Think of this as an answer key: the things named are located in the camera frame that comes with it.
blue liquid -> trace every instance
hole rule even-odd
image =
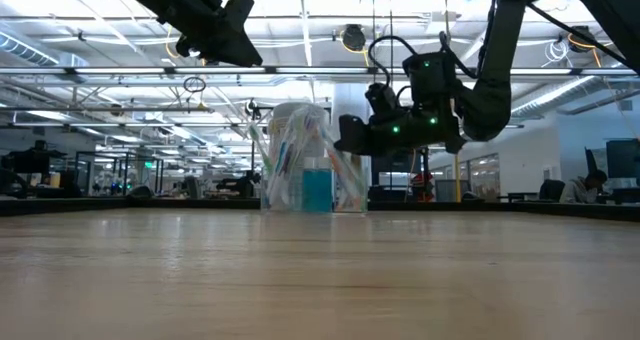
[[[305,170],[302,187],[303,211],[330,213],[333,210],[330,170]]]

wooden tabletop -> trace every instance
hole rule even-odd
[[[0,219],[2,339],[638,339],[640,227],[508,213]]]

black cable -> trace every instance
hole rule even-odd
[[[595,39],[590,39],[589,37],[587,37],[587,36],[581,34],[580,32],[572,29],[567,24],[561,22],[560,20],[557,20],[553,16],[551,16],[551,15],[545,13],[544,11],[540,10],[540,8],[538,8],[537,6],[533,5],[533,3],[529,3],[529,4],[527,4],[527,6],[529,6],[531,8],[531,10],[535,11],[536,13],[538,13],[538,15],[542,16],[543,18],[545,18],[550,23],[556,25],[557,27],[561,28],[564,31],[567,31],[567,32],[577,36],[578,38],[580,38],[580,40],[586,42],[587,44],[597,47],[600,51],[602,51],[603,53],[611,56],[612,58],[614,58],[616,60],[618,60],[620,63],[622,63],[624,66],[628,67],[629,69],[633,69],[633,67],[630,66],[629,63],[627,62],[627,59],[625,59],[622,56],[616,54],[615,52],[609,50],[606,46],[600,44]]]
[[[391,82],[393,87],[393,3],[389,0],[389,27],[391,28]]]
[[[444,31],[440,32],[440,44],[442,44],[442,49],[449,54],[449,56],[451,56],[451,58],[453,59],[453,61],[456,63],[456,65],[460,68],[460,70],[462,70],[462,72],[467,75],[468,77],[472,78],[472,79],[477,79],[478,75],[477,73],[469,70],[468,67],[466,67],[464,65],[464,63],[462,62],[462,60],[460,60],[460,58],[458,57],[458,55],[456,55],[456,53],[453,52],[453,50],[451,50],[451,47],[449,46],[449,44],[447,43],[447,34],[444,33]]]
[[[373,8],[373,41],[376,41],[376,0],[371,0],[371,7]],[[369,56],[371,56],[371,47],[369,47]],[[376,83],[378,78],[378,72],[373,73],[373,82]]]
[[[376,60],[376,58],[373,56],[373,50],[374,50],[374,47],[376,46],[377,43],[379,43],[381,41],[384,41],[384,40],[391,40],[391,39],[400,41],[402,43],[402,45],[404,45],[411,52],[411,54],[418,55],[418,53],[413,49],[413,47],[411,45],[409,45],[409,43],[405,39],[403,39],[401,37],[398,37],[398,36],[395,36],[395,35],[394,36],[387,35],[387,36],[381,36],[381,37],[375,39],[371,43],[371,45],[369,45],[368,56],[369,56],[369,59],[376,65],[376,67],[378,69],[382,70],[382,72],[386,76],[387,81],[385,83],[385,88],[388,88],[389,84],[391,83],[391,74],[389,73],[389,70],[387,70],[387,68],[384,67],[384,65],[380,64],[378,62],[378,60]]]
[[[480,76],[482,73],[482,67],[484,66],[484,58],[487,54],[487,44],[489,43],[489,38],[491,38],[491,33],[493,30],[493,23],[496,17],[496,4],[498,0],[491,0],[491,7],[489,8],[489,15],[487,16],[487,31],[484,34],[484,41],[482,47],[478,52],[478,66],[476,69],[476,74]]]
[[[403,86],[402,89],[398,91],[398,95],[396,95],[396,100],[400,101],[400,95],[402,95],[402,93],[407,89],[411,89],[411,85]]]

blue bottle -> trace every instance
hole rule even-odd
[[[302,210],[330,213],[333,210],[332,172],[329,158],[305,158],[302,173]]]

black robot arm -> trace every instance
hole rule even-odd
[[[467,139],[495,138],[511,118],[511,67],[527,6],[639,72],[640,51],[636,47],[640,43],[640,17],[634,10],[640,9],[640,0],[581,0],[624,57],[550,17],[533,5],[534,1],[493,0],[475,72],[458,60],[444,35],[441,35],[443,47],[436,53],[417,54],[403,42],[413,54],[403,62],[411,84],[413,106],[410,108],[400,106],[398,97],[388,86],[389,72],[372,59],[387,75],[387,83],[372,85],[366,94],[374,111],[369,124],[351,115],[340,118],[341,140],[335,144],[336,148],[360,155],[383,155],[442,142],[448,152],[457,153],[466,140],[460,135],[458,120],[451,115],[451,99]],[[376,43],[390,38],[402,40],[389,36],[376,39],[369,54]],[[456,79],[455,65],[468,76],[477,78],[473,90]]]
[[[534,10],[538,10],[532,4],[533,1],[535,0],[497,0],[495,2],[497,9],[494,15],[490,16],[491,26],[487,30],[485,44],[480,51],[478,81],[473,90],[461,89],[457,98],[464,132],[472,140],[493,139],[510,120],[510,69],[525,8],[531,6]],[[640,17],[634,15],[634,10],[640,10],[640,6],[637,5],[640,0],[581,1],[625,56],[625,59],[621,59],[624,64],[638,72],[640,51],[637,50],[637,46],[640,43]],[[554,22],[567,31],[572,30],[560,22]],[[585,42],[593,41],[593,39],[582,37],[580,33],[576,35]]]
[[[176,50],[183,57],[199,53],[208,63],[225,62],[250,67],[262,58],[244,31],[253,0],[138,0],[158,15],[158,22],[170,23],[182,36]]]

